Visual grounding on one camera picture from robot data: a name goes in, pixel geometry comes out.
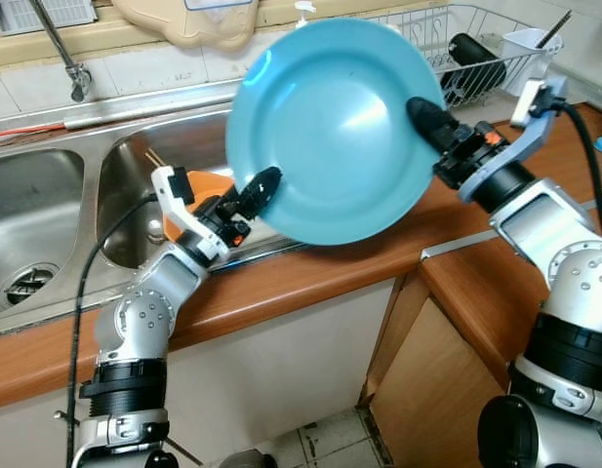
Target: floor tile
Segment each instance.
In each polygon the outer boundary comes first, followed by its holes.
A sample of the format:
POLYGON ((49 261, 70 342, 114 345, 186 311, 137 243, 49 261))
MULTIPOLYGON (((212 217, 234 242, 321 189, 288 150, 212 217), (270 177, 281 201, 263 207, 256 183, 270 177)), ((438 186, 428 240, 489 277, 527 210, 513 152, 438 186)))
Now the floor tile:
POLYGON ((309 462, 310 468, 380 468, 370 441, 363 441, 309 462))
POLYGON ((355 409, 348 409, 317 423, 309 424, 300 429, 300 432, 308 460, 351 446, 367 437, 355 409))
POLYGON ((259 444, 256 449, 261 453, 272 455, 277 460, 279 468, 296 468, 304 464, 301 439, 297 431, 289 432, 272 441, 259 444))

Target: wooden countertop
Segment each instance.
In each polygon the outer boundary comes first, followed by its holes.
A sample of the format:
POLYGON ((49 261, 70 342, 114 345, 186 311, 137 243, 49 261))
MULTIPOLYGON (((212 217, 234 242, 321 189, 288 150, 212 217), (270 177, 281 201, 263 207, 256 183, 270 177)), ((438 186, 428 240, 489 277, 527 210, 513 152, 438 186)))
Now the wooden countertop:
MULTIPOLYGON (((602 114, 585 105, 580 110, 592 134, 602 135, 602 114)), ((517 135, 506 124, 498 128, 509 138, 517 135)), ((579 202, 593 198, 582 147, 565 117, 528 166, 536 175, 561 183, 579 202)), ((422 249, 486 229, 482 210, 463 205, 454 191, 435 179, 402 220, 372 239, 286 253, 215 275, 182 308, 171 349, 404 274, 419 263, 422 249)), ((98 311, 87 312, 82 320, 81 380, 93 372, 97 315, 98 311)), ((467 335, 470 323, 463 316, 459 324, 463 334, 467 335)), ((0 407, 65 386, 71 324, 72 319, 66 318, 0 337, 0 407)))

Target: sink drain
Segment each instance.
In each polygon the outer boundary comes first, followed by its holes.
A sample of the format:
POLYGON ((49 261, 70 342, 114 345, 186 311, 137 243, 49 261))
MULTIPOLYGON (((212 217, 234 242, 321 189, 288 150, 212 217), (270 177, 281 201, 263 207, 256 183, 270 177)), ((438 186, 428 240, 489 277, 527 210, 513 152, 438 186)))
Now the sink drain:
POLYGON ((36 263, 19 270, 2 288, 0 302, 5 307, 23 302, 49 283, 58 270, 53 263, 36 263))

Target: wooden cabinet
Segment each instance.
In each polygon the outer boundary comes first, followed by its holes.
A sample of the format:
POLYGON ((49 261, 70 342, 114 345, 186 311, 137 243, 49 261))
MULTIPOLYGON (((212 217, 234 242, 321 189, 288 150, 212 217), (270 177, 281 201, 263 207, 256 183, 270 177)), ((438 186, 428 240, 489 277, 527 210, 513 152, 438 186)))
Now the wooden cabinet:
POLYGON ((478 416, 500 394, 478 355, 428 299, 371 411, 396 468, 479 467, 478 416))
MULTIPOLYGON (((171 437, 213 461, 354 406, 392 285, 171 353, 171 437)), ((0 409, 0 468, 63 466, 66 425, 52 414, 65 405, 59 391, 0 409)))

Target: stainless steel sink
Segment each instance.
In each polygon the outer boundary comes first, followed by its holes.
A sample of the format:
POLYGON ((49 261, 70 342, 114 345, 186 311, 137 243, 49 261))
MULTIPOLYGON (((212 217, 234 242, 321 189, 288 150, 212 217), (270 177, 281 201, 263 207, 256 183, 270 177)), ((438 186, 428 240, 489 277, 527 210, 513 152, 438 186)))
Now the stainless steel sink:
POLYGON ((0 312, 59 275, 75 245, 84 161, 36 151, 0 158, 0 312))
MULTIPOLYGON (((232 176, 224 158, 230 102, 0 149, 0 333, 72 311, 81 269, 97 239, 152 193, 150 147, 168 164, 232 176)), ((162 242, 149 204, 103 246, 85 307, 117 297, 162 242)), ((299 245, 261 221, 222 269, 299 245)))

